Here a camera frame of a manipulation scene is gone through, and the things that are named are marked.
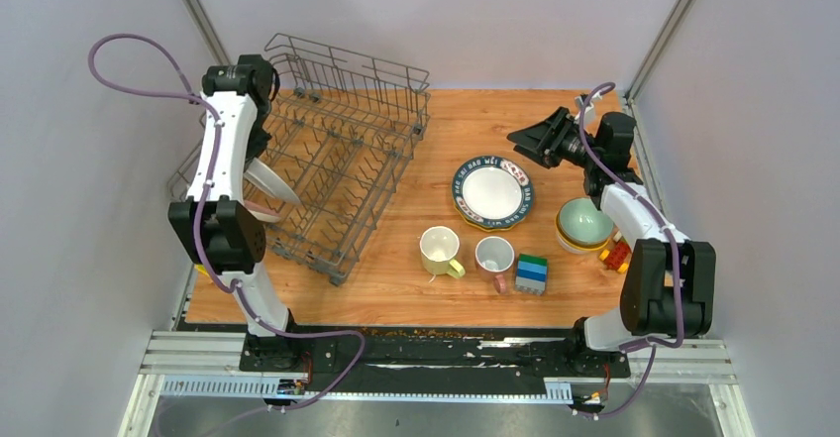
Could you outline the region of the grey wire dish rack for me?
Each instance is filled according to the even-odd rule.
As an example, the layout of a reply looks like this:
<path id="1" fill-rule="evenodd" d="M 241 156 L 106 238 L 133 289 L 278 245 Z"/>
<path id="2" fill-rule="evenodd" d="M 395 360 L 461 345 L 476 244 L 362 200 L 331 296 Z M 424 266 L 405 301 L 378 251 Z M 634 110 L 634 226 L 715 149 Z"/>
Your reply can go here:
<path id="1" fill-rule="evenodd" d="M 341 284 L 423 137 L 428 73 L 283 34 L 255 55 L 280 78 L 260 159 L 302 202 L 244 184 L 246 200 L 280 217 L 264 225 L 265 256 L 275 253 Z"/>

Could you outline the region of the cream and pink plate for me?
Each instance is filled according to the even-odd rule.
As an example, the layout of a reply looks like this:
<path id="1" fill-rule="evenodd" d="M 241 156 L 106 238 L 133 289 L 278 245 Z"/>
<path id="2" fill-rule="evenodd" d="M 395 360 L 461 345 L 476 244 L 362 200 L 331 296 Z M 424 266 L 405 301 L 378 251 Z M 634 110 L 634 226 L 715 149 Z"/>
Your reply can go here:
<path id="1" fill-rule="evenodd" d="M 279 214 L 265 206 L 249 200 L 245 200 L 244 205 L 246 209 L 261 222 L 275 224 L 280 221 Z"/>

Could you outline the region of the teal rimmed plate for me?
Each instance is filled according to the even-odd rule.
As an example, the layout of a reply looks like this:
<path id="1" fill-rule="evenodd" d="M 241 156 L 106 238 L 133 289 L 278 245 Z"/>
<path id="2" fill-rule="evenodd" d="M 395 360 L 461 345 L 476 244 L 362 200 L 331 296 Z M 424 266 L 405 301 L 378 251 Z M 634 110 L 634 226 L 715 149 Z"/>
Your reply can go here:
<path id="1" fill-rule="evenodd" d="M 500 156 L 479 156 L 463 163 L 451 183 L 454 204 L 478 223 L 509 221 L 534 207 L 534 181 L 519 164 Z"/>

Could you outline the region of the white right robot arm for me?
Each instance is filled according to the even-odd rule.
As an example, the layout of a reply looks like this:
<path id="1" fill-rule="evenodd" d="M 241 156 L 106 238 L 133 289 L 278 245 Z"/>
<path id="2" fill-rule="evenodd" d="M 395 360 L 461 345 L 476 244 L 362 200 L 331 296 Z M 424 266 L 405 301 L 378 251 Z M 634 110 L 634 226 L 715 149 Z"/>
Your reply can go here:
<path id="1" fill-rule="evenodd" d="M 577 340 L 565 349 L 568 366 L 579 375 L 601 367 L 605 352 L 678 348 L 711 326 L 716 252 L 682 233 L 651 202 L 629 164 L 636 126 L 634 118 L 608 112 L 590 134 L 560 107 L 507 136 L 515 152 L 544 168 L 562 162 L 581 167 L 590 202 L 631 249 L 618 307 L 581 319 Z"/>

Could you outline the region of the red and teal floral plate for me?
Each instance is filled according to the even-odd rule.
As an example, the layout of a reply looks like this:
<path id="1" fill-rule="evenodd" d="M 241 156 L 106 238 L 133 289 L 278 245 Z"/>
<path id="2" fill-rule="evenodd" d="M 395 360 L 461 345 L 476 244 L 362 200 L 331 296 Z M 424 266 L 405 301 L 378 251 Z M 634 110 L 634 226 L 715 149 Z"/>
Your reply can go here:
<path id="1" fill-rule="evenodd" d="M 260 159 L 253 159 L 245 169 L 245 178 L 264 194 L 289 203 L 301 205 L 295 191 L 268 165 Z"/>

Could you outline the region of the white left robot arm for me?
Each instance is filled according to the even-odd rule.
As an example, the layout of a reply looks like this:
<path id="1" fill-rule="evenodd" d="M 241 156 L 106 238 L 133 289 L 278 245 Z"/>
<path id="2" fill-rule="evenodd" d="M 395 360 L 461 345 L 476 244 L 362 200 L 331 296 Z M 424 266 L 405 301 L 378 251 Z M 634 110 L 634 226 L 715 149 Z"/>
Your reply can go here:
<path id="1" fill-rule="evenodd" d="M 286 332 L 292 317 L 263 262 L 264 225 L 278 217 L 249 203 L 244 188 L 249 182 L 270 198 L 301 202 L 260 159 L 270 139 L 263 124 L 279 85 L 278 73 L 261 55 L 208 68 L 196 99 L 206 109 L 197 170 L 185 198 L 170 204 L 168 220 L 193 263 L 244 312 L 244 357 L 290 371 L 301 363 L 304 347 Z"/>

